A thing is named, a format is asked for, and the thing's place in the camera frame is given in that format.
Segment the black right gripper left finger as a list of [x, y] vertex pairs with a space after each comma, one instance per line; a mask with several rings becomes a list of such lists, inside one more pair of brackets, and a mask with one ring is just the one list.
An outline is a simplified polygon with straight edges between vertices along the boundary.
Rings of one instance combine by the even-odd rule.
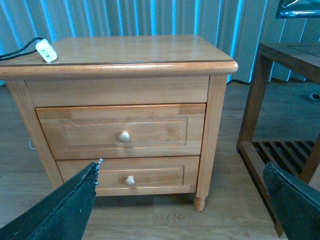
[[96, 200], [100, 164], [91, 162], [0, 229], [2, 240], [80, 240]]

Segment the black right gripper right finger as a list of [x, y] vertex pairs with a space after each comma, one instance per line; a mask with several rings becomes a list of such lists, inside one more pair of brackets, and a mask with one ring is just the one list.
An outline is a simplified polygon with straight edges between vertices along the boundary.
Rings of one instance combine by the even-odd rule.
[[320, 192], [269, 162], [263, 179], [275, 214], [289, 240], [320, 238]]

